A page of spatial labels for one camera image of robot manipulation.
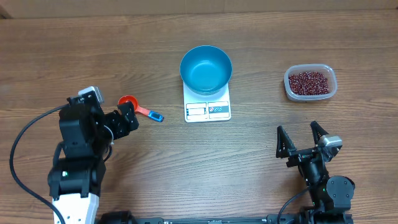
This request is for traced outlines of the red measuring scoop blue handle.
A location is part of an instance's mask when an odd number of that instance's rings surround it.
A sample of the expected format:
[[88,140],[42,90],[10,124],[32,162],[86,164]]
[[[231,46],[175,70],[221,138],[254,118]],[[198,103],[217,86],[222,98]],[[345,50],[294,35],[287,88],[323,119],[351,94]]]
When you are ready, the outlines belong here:
[[127,102],[131,102],[133,104],[135,113],[143,114],[143,115],[147,116],[148,118],[153,119],[154,121],[157,121],[157,122],[163,122],[164,117],[161,114],[159,114],[153,110],[148,110],[146,108],[141,107],[138,104],[138,100],[132,95],[122,96],[119,99],[118,104],[121,105],[121,104],[127,103]]

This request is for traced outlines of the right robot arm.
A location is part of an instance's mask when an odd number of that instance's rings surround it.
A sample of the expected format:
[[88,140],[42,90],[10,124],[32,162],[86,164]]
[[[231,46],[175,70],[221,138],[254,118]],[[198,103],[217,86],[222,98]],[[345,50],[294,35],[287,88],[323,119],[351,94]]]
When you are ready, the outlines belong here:
[[[330,162],[343,146],[338,135],[329,134],[316,121],[310,123],[314,146],[298,150],[282,126],[277,127],[276,157],[287,158],[287,167],[297,167],[306,188],[284,203],[275,221],[277,223],[353,223],[351,209],[355,183],[348,177],[330,176],[326,163]],[[295,199],[308,193],[312,205],[302,207],[295,214],[283,214]]]

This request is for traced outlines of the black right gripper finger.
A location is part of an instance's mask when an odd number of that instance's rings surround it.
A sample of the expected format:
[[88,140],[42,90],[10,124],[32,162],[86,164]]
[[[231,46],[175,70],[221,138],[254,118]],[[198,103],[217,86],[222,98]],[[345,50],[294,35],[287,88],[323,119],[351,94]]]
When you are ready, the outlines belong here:
[[296,150],[297,148],[294,146],[285,129],[282,126],[278,126],[276,158],[290,157]]
[[324,135],[327,135],[328,132],[326,132],[316,121],[312,121],[310,123],[310,127],[312,129],[314,143],[317,145],[320,138]]

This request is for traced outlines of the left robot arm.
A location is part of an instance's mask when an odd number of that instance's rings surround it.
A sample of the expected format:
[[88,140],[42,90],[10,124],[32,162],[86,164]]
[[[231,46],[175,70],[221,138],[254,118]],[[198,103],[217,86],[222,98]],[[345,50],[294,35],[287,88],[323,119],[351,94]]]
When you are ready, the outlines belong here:
[[55,223],[94,223],[101,183],[114,140],[139,126],[134,105],[126,102],[108,114],[92,93],[68,99],[59,112],[62,142],[53,157],[47,181]]

